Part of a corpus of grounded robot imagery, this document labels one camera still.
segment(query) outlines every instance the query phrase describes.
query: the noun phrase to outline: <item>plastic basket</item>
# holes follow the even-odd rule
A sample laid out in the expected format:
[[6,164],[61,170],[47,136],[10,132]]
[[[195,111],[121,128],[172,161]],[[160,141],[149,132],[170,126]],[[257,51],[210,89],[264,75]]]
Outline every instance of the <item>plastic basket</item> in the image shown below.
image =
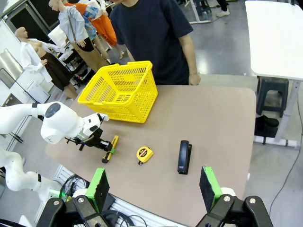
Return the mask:
[[99,69],[78,102],[110,119],[144,123],[158,95],[150,61]]

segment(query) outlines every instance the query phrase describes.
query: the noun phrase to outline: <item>gray stool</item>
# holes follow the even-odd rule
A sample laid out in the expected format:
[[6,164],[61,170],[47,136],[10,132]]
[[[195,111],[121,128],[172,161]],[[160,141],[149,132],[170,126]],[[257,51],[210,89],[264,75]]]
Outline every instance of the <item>gray stool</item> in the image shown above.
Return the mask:
[[[267,92],[273,90],[278,91],[282,95],[281,106],[264,106]],[[288,96],[288,79],[259,77],[257,88],[257,114],[261,115],[262,111],[272,111],[280,113],[283,116],[283,111],[286,109]]]

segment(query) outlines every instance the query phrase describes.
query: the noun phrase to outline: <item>black stapler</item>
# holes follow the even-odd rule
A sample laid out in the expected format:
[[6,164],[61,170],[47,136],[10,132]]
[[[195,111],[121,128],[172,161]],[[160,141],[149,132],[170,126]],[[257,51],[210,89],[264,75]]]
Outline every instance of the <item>black stapler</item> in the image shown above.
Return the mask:
[[189,141],[181,140],[179,160],[178,160],[178,173],[179,174],[187,175],[187,173],[188,173],[191,148],[192,148],[192,145],[189,144]]

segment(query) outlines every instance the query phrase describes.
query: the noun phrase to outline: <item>yellow tape measure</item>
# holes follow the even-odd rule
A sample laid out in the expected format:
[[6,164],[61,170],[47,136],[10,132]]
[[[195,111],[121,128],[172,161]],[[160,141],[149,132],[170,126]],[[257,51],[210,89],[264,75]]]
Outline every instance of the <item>yellow tape measure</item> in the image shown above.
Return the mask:
[[141,147],[137,151],[137,158],[139,159],[139,165],[142,165],[143,163],[147,162],[148,159],[151,158],[153,155],[153,151],[149,149],[148,147]]

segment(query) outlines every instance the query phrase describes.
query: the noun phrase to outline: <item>table leg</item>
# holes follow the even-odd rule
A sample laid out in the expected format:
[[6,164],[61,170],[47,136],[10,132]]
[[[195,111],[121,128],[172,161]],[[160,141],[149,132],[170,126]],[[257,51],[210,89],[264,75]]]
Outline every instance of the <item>table leg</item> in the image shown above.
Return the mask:
[[289,117],[292,115],[293,109],[294,109],[294,104],[297,100],[298,97],[298,91],[300,88],[300,81],[299,80],[294,80],[293,86],[292,86],[292,90],[290,93],[290,98],[288,100],[286,109],[284,111],[283,117],[282,117],[282,121],[280,123],[280,126],[278,128],[278,131],[276,133],[276,137],[275,137],[275,142],[278,142],[281,140],[283,133],[287,127],[288,124],[288,120]]

